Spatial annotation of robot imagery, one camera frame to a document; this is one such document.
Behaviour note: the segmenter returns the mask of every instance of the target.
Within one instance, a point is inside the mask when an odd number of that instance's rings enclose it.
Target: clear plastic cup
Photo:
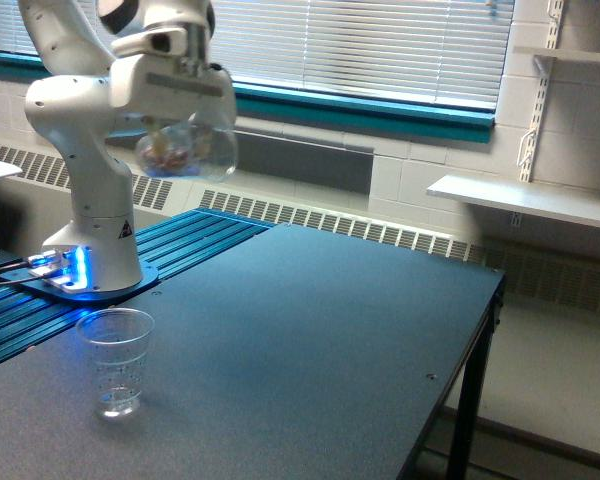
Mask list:
[[[81,319],[76,328],[87,345],[96,411],[122,418],[140,405],[147,349],[154,320],[128,308],[110,308]]]

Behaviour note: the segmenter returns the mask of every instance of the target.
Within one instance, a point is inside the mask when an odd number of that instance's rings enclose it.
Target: warning label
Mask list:
[[[122,231],[120,232],[120,236],[118,237],[118,239],[127,238],[127,237],[130,237],[131,235],[133,235],[133,229],[131,228],[131,225],[129,224],[129,220],[126,220],[124,222],[124,227],[122,227]]]

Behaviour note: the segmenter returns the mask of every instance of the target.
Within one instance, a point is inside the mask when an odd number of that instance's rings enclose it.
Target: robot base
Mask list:
[[[145,261],[140,261],[140,269],[142,271],[142,280],[129,288],[115,290],[113,292],[90,292],[90,293],[67,293],[59,288],[52,286],[44,280],[34,280],[32,282],[23,283],[21,286],[27,290],[40,293],[47,297],[52,297],[64,302],[73,302],[80,304],[105,304],[115,305],[128,300],[131,297],[138,295],[145,290],[155,286],[158,280],[158,269]],[[0,275],[1,280],[24,280],[31,278],[29,270],[22,268]]]

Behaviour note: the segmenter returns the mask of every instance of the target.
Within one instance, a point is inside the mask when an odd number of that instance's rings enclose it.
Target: blue aluminum rail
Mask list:
[[[199,209],[140,230],[136,239],[140,258],[158,268],[163,282],[272,226]],[[0,363],[71,328],[95,308],[0,287]]]

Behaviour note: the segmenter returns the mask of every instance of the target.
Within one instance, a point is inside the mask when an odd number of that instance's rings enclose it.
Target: shelf bracket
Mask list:
[[[558,47],[558,38],[560,35],[560,26],[562,23],[562,12],[564,10],[564,0],[549,0],[547,3],[547,15],[551,21],[549,34],[545,43],[546,48],[555,49]],[[540,127],[544,118],[544,109],[549,93],[549,82],[553,70],[553,59],[535,55],[533,57],[540,78],[538,79],[538,93],[533,108],[533,117],[529,130],[520,139],[520,148],[518,149],[517,165],[520,167],[521,182],[529,183],[533,176],[533,163],[536,158],[536,148],[540,138]],[[522,214],[511,212],[511,226],[520,227]]]

